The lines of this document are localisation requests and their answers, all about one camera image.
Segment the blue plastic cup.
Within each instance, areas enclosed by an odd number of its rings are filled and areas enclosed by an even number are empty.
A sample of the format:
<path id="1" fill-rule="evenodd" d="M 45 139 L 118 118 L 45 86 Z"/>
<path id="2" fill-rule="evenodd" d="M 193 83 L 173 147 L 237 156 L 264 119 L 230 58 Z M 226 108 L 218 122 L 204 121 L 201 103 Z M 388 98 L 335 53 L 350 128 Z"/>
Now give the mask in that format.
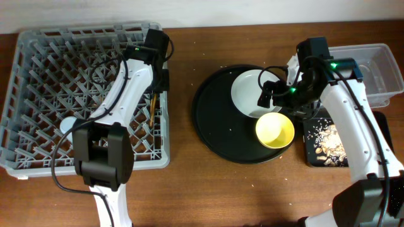
<path id="1" fill-rule="evenodd" d="M 76 120 L 77 118 L 73 116 L 64 118 L 59 125 L 61 132 L 63 134 L 67 133 L 74 126 Z"/>

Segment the grey round plate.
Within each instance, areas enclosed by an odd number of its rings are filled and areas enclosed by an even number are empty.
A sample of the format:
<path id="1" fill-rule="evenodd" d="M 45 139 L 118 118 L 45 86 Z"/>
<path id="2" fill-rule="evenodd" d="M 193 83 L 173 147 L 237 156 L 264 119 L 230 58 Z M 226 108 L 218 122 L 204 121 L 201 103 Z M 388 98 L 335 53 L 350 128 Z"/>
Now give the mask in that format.
<path id="1" fill-rule="evenodd" d="M 261 89 L 258 85 L 260 69 L 252 69 L 241 73 L 234 80 L 231 87 L 231 97 L 235 107 L 242 114 L 255 119 L 269 112 L 279 112 L 282 108 L 274 106 L 270 100 L 270 107 L 258 106 Z"/>

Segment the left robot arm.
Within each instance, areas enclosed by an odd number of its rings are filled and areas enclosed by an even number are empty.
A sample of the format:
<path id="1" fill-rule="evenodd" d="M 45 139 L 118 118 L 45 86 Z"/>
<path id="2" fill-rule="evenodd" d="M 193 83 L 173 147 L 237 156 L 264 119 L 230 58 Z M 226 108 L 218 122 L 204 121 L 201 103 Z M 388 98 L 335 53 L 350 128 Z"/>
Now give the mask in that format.
<path id="1" fill-rule="evenodd" d="M 166 47 L 132 46 L 119 57 L 119 70 L 102 104 L 71 128 L 74 167 L 94 196 L 101 226 L 132 226 L 126 184 L 134 166 L 129 126 L 144 92 L 167 89 Z"/>

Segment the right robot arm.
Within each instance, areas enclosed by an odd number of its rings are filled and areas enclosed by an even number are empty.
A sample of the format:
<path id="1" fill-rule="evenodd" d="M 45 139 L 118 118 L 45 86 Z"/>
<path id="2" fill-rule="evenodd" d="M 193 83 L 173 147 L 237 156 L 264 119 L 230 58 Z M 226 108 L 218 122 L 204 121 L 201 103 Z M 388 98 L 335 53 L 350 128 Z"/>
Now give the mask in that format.
<path id="1" fill-rule="evenodd" d="M 300 226 L 403 226 L 403 164 L 386 142 L 352 58 L 293 56 L 282 68 L 286 82 L 271 89 L 275 105 L 296 114 L 320 101 L 342 141 L 352 185 L 331 209 L 300 218 Z"/>

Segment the wooden chopstick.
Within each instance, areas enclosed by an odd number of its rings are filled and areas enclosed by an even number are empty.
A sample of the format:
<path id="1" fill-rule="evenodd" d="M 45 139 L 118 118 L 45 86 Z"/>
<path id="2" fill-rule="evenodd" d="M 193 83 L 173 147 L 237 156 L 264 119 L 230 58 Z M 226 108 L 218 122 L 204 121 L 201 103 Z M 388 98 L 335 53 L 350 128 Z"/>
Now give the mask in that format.
<path id="1" fill-rule="evenodd" d="M 154 120 L 154 112 L 155 112 L 155 101 L 157 99 L 157 94 L 152 93 L 151 95 L 151 100 L 150 100 L 150 121 L 149 121 L 149 127 L 153 127 L 153 120 Z"/>
<path id="2" fill-rule="evenodd" d="M 157 102 L 157 94 L 154 93 L 153 94 L 153 99 L 151 100 L 151 117 L 150 117 L 150 127 L 153 127 L 154 125 L 154 118 L 155 118 L 155 106 L 156 106 L 156 102 Z"/>

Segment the yellow bowl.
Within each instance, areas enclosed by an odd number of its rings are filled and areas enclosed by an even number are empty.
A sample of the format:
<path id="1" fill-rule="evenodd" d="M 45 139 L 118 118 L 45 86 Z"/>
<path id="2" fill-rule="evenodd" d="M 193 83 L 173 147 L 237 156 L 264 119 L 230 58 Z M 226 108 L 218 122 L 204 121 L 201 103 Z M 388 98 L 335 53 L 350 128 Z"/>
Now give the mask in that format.
<path id="1" fill-rule="evenodd" d="M 284 114 L 270 112 L 262 115 L 255 126 L 258 141 L 266 148 L 281 149 L 292 143 L 295 127 Z"/>

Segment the food scraps pile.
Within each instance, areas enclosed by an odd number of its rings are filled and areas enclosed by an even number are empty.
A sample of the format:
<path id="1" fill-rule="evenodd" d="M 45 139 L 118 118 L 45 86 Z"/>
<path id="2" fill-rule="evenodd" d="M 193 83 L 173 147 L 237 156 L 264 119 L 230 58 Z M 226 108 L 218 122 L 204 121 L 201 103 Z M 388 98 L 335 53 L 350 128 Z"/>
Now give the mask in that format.
<path id="1" fill-rule="evenodd" d="M 314 129 L 314 134 L 309 136 L 314 143 L 310 146 L 310 148 L 314 148 L 314 160 L 318 161 L 320 166 L 347 166 L 347 154 L 335 124 L 320 125 Z"/>

